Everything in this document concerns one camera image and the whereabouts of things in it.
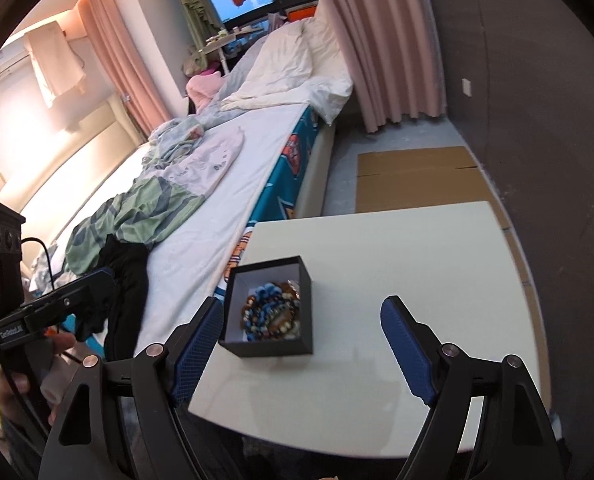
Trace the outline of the person's left hand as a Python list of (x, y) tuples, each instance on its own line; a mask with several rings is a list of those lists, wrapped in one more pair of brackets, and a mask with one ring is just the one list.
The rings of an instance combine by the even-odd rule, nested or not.
[[(55, 356), (60, 356), (76, 345), (76, 337), (72, 333), (55, 333), (50, 335)], [(19, 372), (8, 372), (0, 368), (0, 415), (2, 418), (21, 425), (24, 414), (24, 397), (32, 393), (34, 383), (26, 375)]]

